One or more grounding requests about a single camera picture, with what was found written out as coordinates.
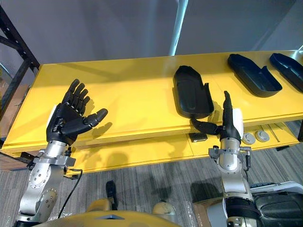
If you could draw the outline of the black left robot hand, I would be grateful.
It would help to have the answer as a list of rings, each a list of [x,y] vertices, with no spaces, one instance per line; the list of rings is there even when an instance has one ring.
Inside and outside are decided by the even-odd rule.
[[[58,141],[72,145],[78,135],[96,127],[108,114],[105,108],[96,113],[84,116],[89,102],[88,90],[78,79],[75,79],[62,101],[56,106],[46,128],[46,141]]]

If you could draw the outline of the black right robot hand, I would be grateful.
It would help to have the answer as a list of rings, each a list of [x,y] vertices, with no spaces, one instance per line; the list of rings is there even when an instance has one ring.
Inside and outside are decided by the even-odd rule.
[[[191,118],[192,125],[200,132],[209,135],[220,135],[220,140],[226,138],[236,139],[241,143],[241,136],[233,124],[232,102],[228,91],[224,91],[225,101],[223,103],[223,124],[218,126],[211,122],[201,122]]]

